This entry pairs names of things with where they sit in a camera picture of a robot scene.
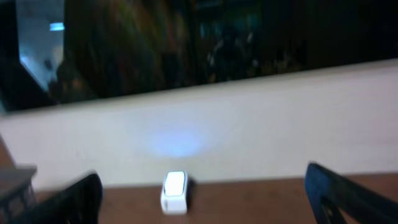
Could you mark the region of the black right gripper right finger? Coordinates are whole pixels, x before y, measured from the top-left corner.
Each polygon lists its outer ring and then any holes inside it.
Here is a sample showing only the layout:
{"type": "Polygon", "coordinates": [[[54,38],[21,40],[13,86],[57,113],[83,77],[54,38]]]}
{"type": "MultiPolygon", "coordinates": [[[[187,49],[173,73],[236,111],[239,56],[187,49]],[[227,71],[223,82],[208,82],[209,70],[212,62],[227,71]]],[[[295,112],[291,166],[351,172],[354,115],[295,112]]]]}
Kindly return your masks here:
{"type": "Polygon", "coordinates": [[[346,223],[344,211],[359,223],[397,223],[397,203],[311,162],[305,191],[317,223],[346,223]]]}

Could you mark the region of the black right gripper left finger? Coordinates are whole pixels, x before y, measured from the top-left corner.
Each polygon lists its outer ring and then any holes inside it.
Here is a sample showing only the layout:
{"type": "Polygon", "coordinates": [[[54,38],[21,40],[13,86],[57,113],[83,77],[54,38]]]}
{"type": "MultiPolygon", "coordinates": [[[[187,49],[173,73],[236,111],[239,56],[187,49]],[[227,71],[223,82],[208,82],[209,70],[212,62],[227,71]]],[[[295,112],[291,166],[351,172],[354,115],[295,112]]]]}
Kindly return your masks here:
{"type": "Polygon", "coordinates": [[[92,173],[12,219],[16,224],[98,224],[103,200],[100,177],[92,173]]]}

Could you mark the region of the white barcode scanner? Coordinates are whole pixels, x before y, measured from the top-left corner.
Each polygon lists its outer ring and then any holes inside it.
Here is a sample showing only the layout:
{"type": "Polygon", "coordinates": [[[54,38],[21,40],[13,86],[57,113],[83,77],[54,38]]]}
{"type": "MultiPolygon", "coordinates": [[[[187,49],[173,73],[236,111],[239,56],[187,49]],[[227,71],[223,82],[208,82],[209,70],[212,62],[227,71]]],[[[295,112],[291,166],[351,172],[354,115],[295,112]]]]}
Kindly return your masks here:
{"type": "Polygon", "coordinates": [[[160,206],[165,215],[186,215],[192,198],[193,180],[182,170],[165,175],[160,195],[160,206]]]}

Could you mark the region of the dark grey plastic basket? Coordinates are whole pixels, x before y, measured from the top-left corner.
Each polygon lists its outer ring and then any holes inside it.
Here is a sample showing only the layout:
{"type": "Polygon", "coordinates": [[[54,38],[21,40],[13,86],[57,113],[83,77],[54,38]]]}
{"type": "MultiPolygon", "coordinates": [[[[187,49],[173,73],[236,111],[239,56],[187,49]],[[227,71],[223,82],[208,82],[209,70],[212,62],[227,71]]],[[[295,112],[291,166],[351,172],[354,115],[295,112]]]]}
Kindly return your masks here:
{"type": "Polygon", "coordinates": [[[1,168],[1,223],[12,223],[36,206],[32,178],[36,167],[1,168]]]}

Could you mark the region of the dark glass window pane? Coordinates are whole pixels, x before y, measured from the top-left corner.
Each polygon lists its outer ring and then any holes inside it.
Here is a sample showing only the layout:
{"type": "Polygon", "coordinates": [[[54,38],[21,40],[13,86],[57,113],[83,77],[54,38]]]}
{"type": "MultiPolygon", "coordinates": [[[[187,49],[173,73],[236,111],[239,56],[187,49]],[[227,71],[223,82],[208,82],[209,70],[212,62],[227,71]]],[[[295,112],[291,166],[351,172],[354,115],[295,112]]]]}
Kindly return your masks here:
{"type": "Polygon", "coordinates": [[[1,111],[397,57],[391,0],[8,0],[1,111]]]}

